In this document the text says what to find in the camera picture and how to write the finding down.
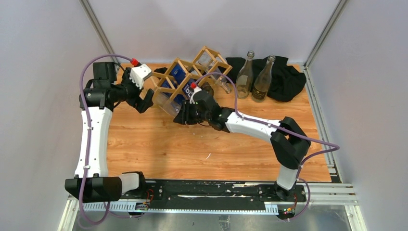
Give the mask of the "dark bottle grey cap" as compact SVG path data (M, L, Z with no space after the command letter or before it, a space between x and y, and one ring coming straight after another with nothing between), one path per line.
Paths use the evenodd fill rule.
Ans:
M205 82L202 86L201 86L201 88L203 89L203 90L205 90L210 96L214 96L214 89L212 88L212 86L208 83L208 82Z

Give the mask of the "blue bottle silver cap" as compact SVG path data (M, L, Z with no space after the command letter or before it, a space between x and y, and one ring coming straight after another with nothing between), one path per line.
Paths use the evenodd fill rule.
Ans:
M155 72L158 72L160 74L164 74L166 71L167 71L166 67L158 68L155 70ZM173 69L170 71L170 75L173 76L175 79L174 81L172 80L174 86L180 86L185 78L185 72L183 71L179 64L176 64L175 67L173 67ZM170 88L170 84L168 83L167 80L165 80L160 86Z

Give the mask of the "clear square bottle silver cap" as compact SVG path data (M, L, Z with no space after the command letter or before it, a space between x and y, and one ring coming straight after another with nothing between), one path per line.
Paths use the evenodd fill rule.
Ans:
M169 97L162 92L156 92L154 94L153 103L172 117L176 117L181 110L179 103L170 100Z

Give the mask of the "black cloth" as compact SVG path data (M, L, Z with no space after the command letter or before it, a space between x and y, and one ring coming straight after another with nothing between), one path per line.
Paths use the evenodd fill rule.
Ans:
M294 66L287 65L288 58L281 56L275 57L276 59L271 69L272 79L267 96L279 102L289 102L303 90L306 84L306 76L304 73L299 72ZM227 57L225 59L227 63L232 66L227 76L236 83L236 78L245 63L245 59L242 57ZM254 88L255 80L266 65L267 59L268 57L253 59L252 69L254 80L251 86L251 92Z

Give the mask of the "blue BLU labelled bottle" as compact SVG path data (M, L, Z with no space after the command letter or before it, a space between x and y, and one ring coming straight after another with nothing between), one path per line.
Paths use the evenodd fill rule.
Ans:
M191 88L191 83L194 83L195 79L190 78L187 83L183 84L182 91L187 96L187 100L190 101L194 93L194 90Z

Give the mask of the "clear bottle white label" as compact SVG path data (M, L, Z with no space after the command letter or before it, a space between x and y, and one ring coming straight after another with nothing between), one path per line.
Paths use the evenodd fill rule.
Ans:
M252 99L256 103L261 103L265 100L271 81L272 74L271 70L276 60L275 55L270 55L267 59L266 65L263 70L257 76L253 89L252 89Z

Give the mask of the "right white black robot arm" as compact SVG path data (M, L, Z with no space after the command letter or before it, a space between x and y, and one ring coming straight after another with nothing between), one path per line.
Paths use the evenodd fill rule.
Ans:
M215 130L227 133L241 133L269 142L280 163L278 178L272 193L281 201L287 201L294 194L301 162L311 142L294 119L267 120L244 114L235 109L222 107L207 93L184 100L173 120L181 125L195 125L207 122Z

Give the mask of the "aluminium frame rails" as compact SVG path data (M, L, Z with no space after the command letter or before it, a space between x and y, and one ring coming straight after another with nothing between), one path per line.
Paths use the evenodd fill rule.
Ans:
M79 204L78 208L85 212L104 212L108 209L117 216L137 216L148 213L179 213L179 214L212 214L212 215L275 215L278 217L294 217L311 205L356 205L357 199L353 187L342 183L303 183L306 192L306 202L299 202L293 206L283 203L266 202L265 209L260 211L232 211L232 210L175 210L150 209L148 202L136 199L122 199L112 202L96 202Z

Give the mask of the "wooden lattice wine rack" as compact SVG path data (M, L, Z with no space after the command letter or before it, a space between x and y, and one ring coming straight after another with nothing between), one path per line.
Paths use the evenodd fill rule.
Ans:
M195 79L197 85L200 87L205 82L208 82L212 87L218 87L217 85L215 85L212 79L208 78L210 75L213 75L214 73L206 73L205 67L197 63L198 58L204 51L212 53L213 55L219 54L221 58L224 60L224 62L226 62L225 66L228 68L228 70L225 73L226 74L229 73L232 67L227 63L226 59L222 57L220 52L210 49L207 46L204 46L192 61L186 61L181 58L176 58L173 61L173 63L167 68L167 71L164 74L160 74L154 71L152 77L154 93L162 92L166 94L170 100L173 100L181 105L182 101L187 99L187 96L182 92L182 86L183 84L187 83L187 81L190 78ZM173 85L172 80L174 81L175 79L173 76L170 75L170 71L173 69L173 67L175 67L176 64L179 64L183 71L185 72L185 78L180 86ZM160 86L165 80L167 80L168 83L170 84L170 88Z

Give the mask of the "clear bottle gold black label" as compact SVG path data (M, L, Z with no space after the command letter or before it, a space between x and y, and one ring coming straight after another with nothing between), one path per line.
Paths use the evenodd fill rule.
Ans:
M254 51L248 51L245 63L239 71L236 79L237 96L239 99L245 99L250 93L253 82L253 58Z

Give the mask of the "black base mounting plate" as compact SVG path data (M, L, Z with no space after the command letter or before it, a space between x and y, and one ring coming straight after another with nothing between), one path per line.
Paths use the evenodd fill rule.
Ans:
M144 191L131 190L121 198L148 202L150 209L260 211L266 202L289 206L306 202L306 192L302 185L296 185L284 193L273 181L150 179Z

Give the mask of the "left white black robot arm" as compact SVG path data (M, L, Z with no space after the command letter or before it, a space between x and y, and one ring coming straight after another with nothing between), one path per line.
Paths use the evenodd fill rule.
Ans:
M144 113L153 105L152 89L144 98L140 96L152 70L138 61L133 61L132 65L124 70L121 82L117 83L116 63L93 63L93 79L86 83L79 97L83 122L80 157L74 177L66 179L64 187L83 203L118 201L126 193L141 199L147 194L142 172L110 177L107 167L108 130L114 109L126 102Z

